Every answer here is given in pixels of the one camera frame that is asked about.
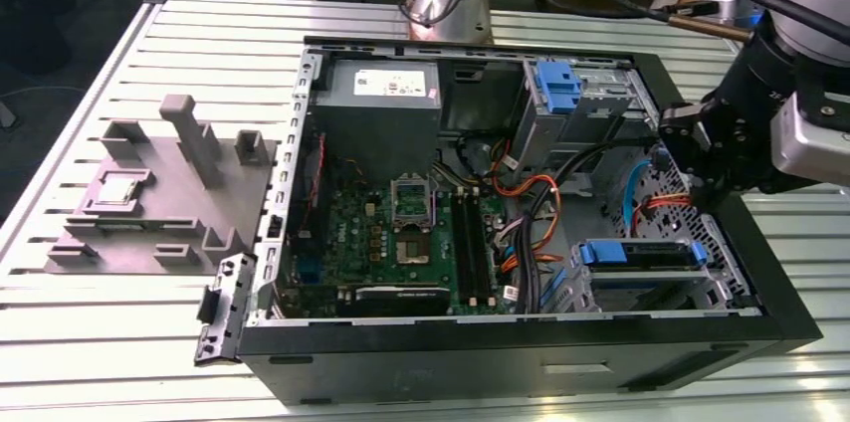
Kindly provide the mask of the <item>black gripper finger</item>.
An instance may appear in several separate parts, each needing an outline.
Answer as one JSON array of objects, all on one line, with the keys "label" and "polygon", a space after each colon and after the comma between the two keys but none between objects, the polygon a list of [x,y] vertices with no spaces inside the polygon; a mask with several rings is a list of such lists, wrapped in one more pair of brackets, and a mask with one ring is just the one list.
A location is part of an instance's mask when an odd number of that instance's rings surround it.
[{"label": "black gripper finger", "polygon": [[690,168],[694,176],[691,201],[700,212],[711,211],[747,181],[747,150],[739,143],[702,149],[695,146]]},{"label": "black gripper finger", "polygon": [[707,104],[676,103],[663,110],[659,135],[678,169],[698,177],[714,178],[710,145],[700,128]]}]

